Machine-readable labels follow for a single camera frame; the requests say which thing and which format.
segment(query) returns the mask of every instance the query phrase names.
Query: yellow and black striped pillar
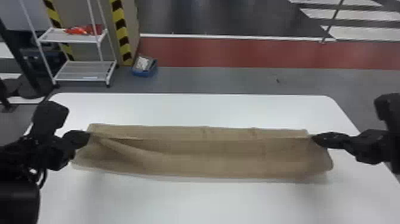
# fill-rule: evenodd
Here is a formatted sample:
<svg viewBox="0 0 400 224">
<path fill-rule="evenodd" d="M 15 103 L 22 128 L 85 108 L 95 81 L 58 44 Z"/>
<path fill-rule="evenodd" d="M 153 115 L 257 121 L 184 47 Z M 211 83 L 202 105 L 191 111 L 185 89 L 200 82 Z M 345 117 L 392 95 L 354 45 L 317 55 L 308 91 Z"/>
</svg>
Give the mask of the yellow and black striped pillar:
<svg viewBox="0 0 400 224">
<path fill-rule="evenodd" d="M 122 64 L 131 66 L 133 64 L 132 52 L 130 50 L 128 29 L 126 27 L 124 9 L 121 0 L 110 0 L 112 10 L 112 21 L 115 24 L 118 44 L 120 46 L 120 54 Z"/>
<path fill-rule="evenodd" d="M 63 28 L 61 25 L 60 16 L 58 15 L 57 11 L 55 10 L 53 0 L 43 0 L 43 2 L 46 6 L 47 14 L 49 15 L 49 18 L 50 18 L 53 26 L 55 28 L 59 28 L 59 29 Z M 61 47 L 62 47 L 62 51 L 64 51 L 67 54 L 68 58 L 71 61 L 74 61 L 71 46 L 67 43 L 62 43 Z"/>
</svg>

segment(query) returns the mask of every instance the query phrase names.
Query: white wire shelf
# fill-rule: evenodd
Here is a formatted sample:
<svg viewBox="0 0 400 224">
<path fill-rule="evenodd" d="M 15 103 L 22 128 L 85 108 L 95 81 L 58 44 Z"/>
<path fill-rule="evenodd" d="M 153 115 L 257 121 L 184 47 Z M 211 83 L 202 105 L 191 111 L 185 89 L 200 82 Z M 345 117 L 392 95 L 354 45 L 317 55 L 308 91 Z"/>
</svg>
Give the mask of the white wire shelf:
<svg viewBox="0 0 400 224">
<path fill-rule="evenodd" d="M 106 81 L 115 69 L 116 61 L 67 61 L 57 75 L 57 81 Z"/>
<path fill-rule="evenodd" d="M 97 35 L 98 42 L 102 42 L 107 29 L 104 29 L 101 35 Z M 56 43 L 97 43 L 96 36 L 94 35 L 72 35 L 64 31 L 64 29 L 58 29 L 50 27 L 41 37 L 39 42 L 56 42 Z"/>
</svg>

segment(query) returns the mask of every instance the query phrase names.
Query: metal pole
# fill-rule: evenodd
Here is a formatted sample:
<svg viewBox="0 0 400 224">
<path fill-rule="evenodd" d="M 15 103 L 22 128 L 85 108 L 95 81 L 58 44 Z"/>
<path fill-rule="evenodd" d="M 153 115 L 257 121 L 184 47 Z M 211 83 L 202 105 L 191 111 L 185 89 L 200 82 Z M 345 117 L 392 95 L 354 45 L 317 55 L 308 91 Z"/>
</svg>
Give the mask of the metal pole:
<svg viewBox="0 0 400 224">
<path fill-rule="evenodd" d="M 90 15 L 90 20 L 92 21 L 93 32 L 95 34 L 97 51 L 99 52 L 100 61 L 103 62 L 103 54 L 101 52 L 101 43 L 99 43 L 99 37 L 97 36 L 96 21 L 95 21 L 95 17 L 93 16 L 92 4 L 90 3 L 90 0 L 86 0 L 86 2 L 87 2 L 87 6 L 89 7 L 89 15 Z"/>
<path fill-rule="evenodd" d="M 46 17 L 47 17 L 47 22 L 49 23 L 49 27 L 53 27 L 53 23 L 51 22 L 50 17 L 49 17 L 49 16 L 46 16 Z M 65 51 L 64 51 L 63 48 L 61 47 L 61 43 L 57 43 L 57 44 L 58 44 L 58 48 L 62 51 L 62 53 L 64 53 L 65 59 L 66 59 L 67 61 L 69 61 L 70 58 L 68 57 L 67 53 L 65 53 Z"/>
<path fill-rule="evenodd" d="M 14 59 L 17 61 L 18 65 L 20 66 L 22 73 L 27 78 L 28 82 L 30 83 L 30 86 L 32 86 L 32 88 L 36 92 L 40 93 L 41 89 L 40 89 L 40 85 L 39 85 L 38 81 L 36 80 L 35 76 L 32 75 L 32 73 L 31 73 L 32 70 L 29 68 L 26 61 L 24 60 L 24 57 L 21 54 L 18 44 L 15 42 L 15 39 L 10 36 L 7 28 L 4 26 L 4 23 L 1 19 L 0 19 L 0 35 L 2 36 L 8 49 L 11 51 L 12 55 L 14 56 Z"/>
<path fill-rule="evenodd" d="M 325 43 L 326 38 L 328 38 L 330 29 L 331 29 L 332 26 L 335 24 L 336 17 L 338 16 L 339 10 L 340 10 L 340 8 L 342 7 L 344 1 L 345 1 L 345 0 L 340 0 L 339 4 L 336 6 L 337 8 L 336 8 L 336 10 L 335 10 L 335 13 L 333 14 L 333 17 L 332 17 L 332 19 L 330 20 L 330 24 L 329 24 L 328 28 L 326 29 L 326 34 L 325 34 L 325 36 L 322 38 L 321 43 Z"/>
<path fill-rule="evenodd" d="M 108 31 L 108 33 L 107 33 L 108 41 L 110 42 L 110 47 L 111 47 L 112 56 L 114 57 L 114 61 L 115 61 L 115 60 L 117 59 L 117 57 L 115 56 L 114 46 L 113 46 L 113 43 L 111 42 L 110 30 L 108 29 L 107 21 L 105 20 L 103 7 L 101 6 L 100 0 L 97 0 L 97 4 L 99 5 L 101 20 L 103 20 L 104 27 L 105 27 L 105 28 L 107 29 L 107 31 Z"/>
<path fill-rule="evenodd" d="M 33 38 L 35 39 L 36 46 L 39 49 L 39 52 L 40 52 L 40 55 L 42 56 L 43 62 L 45 63 L 45 67 L 47 69 L 47 72 L 49 74 L 51 82 L 53 83 L 53 85 L 56 85 L 57 83 L 55 82 L 55 80 L 53 78 L 53 74 L 51 72 L 50 66 L 47 63 L 47 59 L 46 59 L 45 53 L 43 53 L 42 45 L 40 44 L 40 42 L 38 40 L 38 37 L 36 36 L 35 28 L 33 27 L 32 21 L 30 20 L 29 13 L 26 10 L 25 4 L 24 4 L 23 0 L 19 0 L 19 2 L 20 2 L 20 5 L 22 7 L 22 10 L 24 11 L 25 17 L 26 17 L 26 19 L 28 21 L 28 25 L 29 25 L 29 28 L 30 28 L 30 30 L 32 32 Z"/>
</svg>

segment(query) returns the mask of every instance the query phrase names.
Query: white floor marking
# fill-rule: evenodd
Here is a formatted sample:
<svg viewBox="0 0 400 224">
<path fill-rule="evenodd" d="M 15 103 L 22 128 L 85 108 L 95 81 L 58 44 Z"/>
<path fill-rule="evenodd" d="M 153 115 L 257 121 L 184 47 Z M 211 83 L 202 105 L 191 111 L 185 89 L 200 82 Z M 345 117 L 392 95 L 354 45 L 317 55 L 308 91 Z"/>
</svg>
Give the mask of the white floor marking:
<svg viewBox="0 0 400 224">
<path fill-rule="evenodd" d="M 0 79 L 18 79 L 20 73 L 0 73 Z"/>
<path fill-rule="evenodd" d="M 40 97 L 36 99 L 24 99 L 22 97 L 9 97 L 8 101 L 12 104 L 38 104 L 43 101 L 45 97 Z"/>
<path fill-rule="evenodd" d="M 310 18 L 332 18 L 334 10 L 319 10 L 302 8 L 301 11 Z M 344 20 L 374 20 L 374 21 L 400 21 L 400 13 L 387 11 L 357 11 L 340 10 L 337 19 Z"/>
<path fill-rule="evenodd" d="M 13 54 L 4 42 L 0 42 L 0 58 L 14 58 Z"/>
<path fill-rule="evenodd" d="M 337 5 L 340 0 L 289 0 L 291 3 L 327 4 Z M 370 0 L 345 0 L 344 5 L 371 5 L 381 6 L 379 3 Z"/>
<path fill-rule="evenodd" d="M 232 36 L 232 35 L 178 35 L 162 33 L 141 33 L 142 38 L 197 38 L 197 39 L 238 39 L 238 40 L 273 40 L 273 41 L 320 41 L 321 38 L 293 36 Z"/>
<path fill-rule="evenodd" d="M 394 28 L 333 26 L 329 34 L 339 40 L 400 41 L 400 29 Z"/>
</svg>

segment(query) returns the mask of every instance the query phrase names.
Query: beige towel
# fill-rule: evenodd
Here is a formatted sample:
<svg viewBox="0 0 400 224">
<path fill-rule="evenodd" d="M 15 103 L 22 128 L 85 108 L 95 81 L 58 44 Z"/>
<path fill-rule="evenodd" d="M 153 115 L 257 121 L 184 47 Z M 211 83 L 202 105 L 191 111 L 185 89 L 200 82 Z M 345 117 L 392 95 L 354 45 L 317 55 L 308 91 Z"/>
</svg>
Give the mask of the beige towel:
<svg viewBox="0 0 400 224">
<path fill-rule="evenodd" d="M 91 124 L 74 164 L 121 173 L 303 178 L 333 167 L 306 130 Z"/>
</svg>

